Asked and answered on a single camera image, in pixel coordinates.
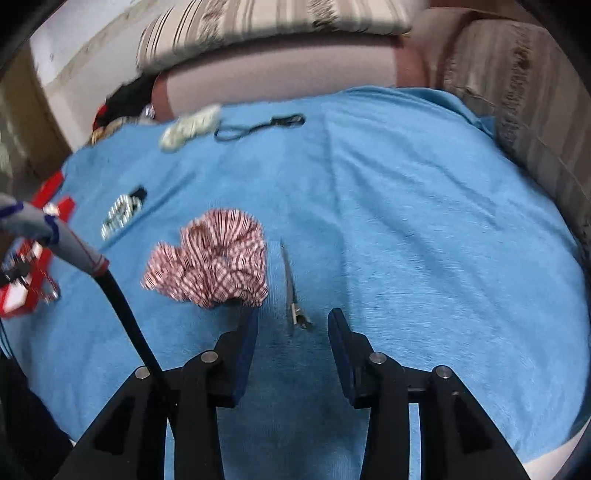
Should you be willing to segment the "cream dotted scrunchie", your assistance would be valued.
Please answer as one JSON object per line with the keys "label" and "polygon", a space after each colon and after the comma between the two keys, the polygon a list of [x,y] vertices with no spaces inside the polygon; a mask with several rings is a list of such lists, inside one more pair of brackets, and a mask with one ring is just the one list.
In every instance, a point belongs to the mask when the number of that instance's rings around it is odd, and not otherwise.
{"label": "cream dotted scrunchie", "polygon": [[188,141],[213,133],[221,125],[221,112],[221,104],[211,104],[191,115],[179,117],[160,136],[159,148],[164,152],[175,152]]}

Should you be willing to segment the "silver metal hair clip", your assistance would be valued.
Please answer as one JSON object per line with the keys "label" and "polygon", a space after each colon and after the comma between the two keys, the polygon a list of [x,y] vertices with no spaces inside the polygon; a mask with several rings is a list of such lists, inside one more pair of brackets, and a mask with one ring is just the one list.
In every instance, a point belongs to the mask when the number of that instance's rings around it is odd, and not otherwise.
{"label": "silver metal hair clip", "polygon": [[294,275],[290,266],[290,256],[287,252],[287,245],[283,241],[280,241],[280,253],[281,258],[283,258],[284,275],[286,276],[287,325],[290,327],[290,334],[293,334],[297,328],[311,331],[314,328],[314,324],[298,303]]}

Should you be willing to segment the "dark clothes pile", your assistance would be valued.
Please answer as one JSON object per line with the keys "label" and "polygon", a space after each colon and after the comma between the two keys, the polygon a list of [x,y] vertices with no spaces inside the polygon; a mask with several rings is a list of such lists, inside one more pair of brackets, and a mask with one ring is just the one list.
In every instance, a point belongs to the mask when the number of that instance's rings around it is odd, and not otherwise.
{"label": "dark clothes pile", "polygon": [[96,112],[92,131],[108,126],[121,117],[137,117],[151,103],[156,75],[141,74],[133,81],[122,84]]}

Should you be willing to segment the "red box lid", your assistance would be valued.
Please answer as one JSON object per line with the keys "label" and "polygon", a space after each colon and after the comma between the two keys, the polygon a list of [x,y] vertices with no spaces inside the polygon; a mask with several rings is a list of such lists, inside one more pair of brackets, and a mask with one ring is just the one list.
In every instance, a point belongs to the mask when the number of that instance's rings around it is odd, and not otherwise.
{"label": "red box lid", "polygon": [[33,195],[30,203],[36,208],[43,208],[48,204],[60,190],[64,182],[64,175],[61,171],[56,172],[41,184]]}

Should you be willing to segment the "beige patterned cloth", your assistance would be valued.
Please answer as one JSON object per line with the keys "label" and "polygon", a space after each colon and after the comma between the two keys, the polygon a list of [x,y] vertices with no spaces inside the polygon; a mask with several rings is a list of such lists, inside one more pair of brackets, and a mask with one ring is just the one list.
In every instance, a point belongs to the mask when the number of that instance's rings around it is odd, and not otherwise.
{"label": "beige patterned cloth", "polygon": [[96,145],[98,142],[105,140],[112,135],[114,135],[117,131],[119,131],[125,125],[147,125],[152,126],[156,125],[157,121],[153,118],[147,116],[137,116],[137,117],[120,117],[116,120],[109,122],[106,126],[97,127],[94,129],[88,139],[87,144],[89,146]]}

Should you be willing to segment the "red jewelry box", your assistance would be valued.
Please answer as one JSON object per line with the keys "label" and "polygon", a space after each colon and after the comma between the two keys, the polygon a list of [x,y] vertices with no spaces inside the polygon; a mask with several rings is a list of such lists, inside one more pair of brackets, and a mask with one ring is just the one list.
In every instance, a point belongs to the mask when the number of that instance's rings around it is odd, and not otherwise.
{"label": "red jewelry box", "polygon": [[51,303],[60,298],[60,288],[48,272],[53,254],[47,247],[51,233],[43,219],[67,222],[74,207],[71,197],[38,209],[1,194],[1,230],[23,238],[7,266],[1,269],[3,319],[32,313],[40,301]]}

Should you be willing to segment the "blue towel bed cover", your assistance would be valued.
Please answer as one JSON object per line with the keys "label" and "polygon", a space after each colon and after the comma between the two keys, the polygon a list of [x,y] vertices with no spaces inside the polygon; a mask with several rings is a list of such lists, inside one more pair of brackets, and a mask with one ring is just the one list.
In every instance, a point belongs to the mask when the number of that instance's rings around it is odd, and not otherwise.
{"label": "blue towel bed cover", "polygon": [[[497,146],[490,119],[429,89],[362,87],[225,107],[250,134],[159,148],[127,125],[72,155],[70,224],[111,271],[160,365],[183,365],[231,329],[145,290],[154,246],[213,208],[266,236],[269,293],[245,395],[219,414],[229,479],[356,479],[369,414],[349,405],[327,318],[420,370],[451,367],[523,461],[566,443],[590,415],[590,322],[581,250],[545,192]],[[280,241],[314,328],[287,325]]]}

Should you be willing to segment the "striped floral pillow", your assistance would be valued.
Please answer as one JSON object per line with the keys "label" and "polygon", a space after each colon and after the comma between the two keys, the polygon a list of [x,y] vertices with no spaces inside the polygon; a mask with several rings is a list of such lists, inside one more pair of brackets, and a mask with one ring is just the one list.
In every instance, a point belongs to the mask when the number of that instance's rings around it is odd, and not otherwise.
{"label": "striped floral pillow", "polygon": [[425,8],[424,1],[396,0],[185,1],[144,28],[136,67],[159,73],[221,47],[281,35],[404,35]]}
{"label": "striped floral pillow", "polygon": [[590,94],[544,28],[479,20],[460,34],[443,86],[495,119],[501,147],[555,201],[590,250]]}

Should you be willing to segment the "striped floral pillow right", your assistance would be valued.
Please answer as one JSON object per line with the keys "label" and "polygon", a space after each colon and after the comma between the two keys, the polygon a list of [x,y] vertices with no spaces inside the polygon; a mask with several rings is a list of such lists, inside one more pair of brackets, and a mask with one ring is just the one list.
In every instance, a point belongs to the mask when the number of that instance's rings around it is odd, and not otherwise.
{"label": "striped floral pillow right", "polygon": [[590,94],[544,28],[479,20],[460,34],[443,86],[495,119],[501,147],[555,201],[590,250]]}

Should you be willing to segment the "red white checkered scrunchie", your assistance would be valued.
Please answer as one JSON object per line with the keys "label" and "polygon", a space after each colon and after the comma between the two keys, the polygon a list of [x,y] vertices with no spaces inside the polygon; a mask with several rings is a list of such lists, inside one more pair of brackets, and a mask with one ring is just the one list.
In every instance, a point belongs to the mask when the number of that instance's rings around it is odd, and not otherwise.
{"label": "red white checkered scrunchie", "polygon": [[269,293],[263,226],[242,210],[211,209],[180,230],[178,246],[156,244],[141,286],[204,309],[262,306]]}

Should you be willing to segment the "pink mauve cushion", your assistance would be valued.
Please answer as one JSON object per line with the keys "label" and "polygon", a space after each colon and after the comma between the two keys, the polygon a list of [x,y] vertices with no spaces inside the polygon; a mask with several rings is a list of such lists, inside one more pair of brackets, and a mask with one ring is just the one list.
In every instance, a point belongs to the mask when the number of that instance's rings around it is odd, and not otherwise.
{"label": "pink mauve cushion", "polygon": [[158,75],[151,95],[159,122],[211,104],[281,101],[352,87],[426,87],[425,61],[396,37],[304,34],[211,51]]}

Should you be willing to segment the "striped floral pillow centre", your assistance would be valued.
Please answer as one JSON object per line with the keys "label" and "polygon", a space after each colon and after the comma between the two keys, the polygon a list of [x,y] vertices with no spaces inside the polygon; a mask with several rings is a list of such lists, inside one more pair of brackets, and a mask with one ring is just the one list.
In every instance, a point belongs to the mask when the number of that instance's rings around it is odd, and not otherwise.
{"label": "striped floral pillow centre", "polygon": [[396,0],[185,1],[144,28],[136,67],[159,73],[221,47],[281,35],[404,35],[425,8],[424,1]]}

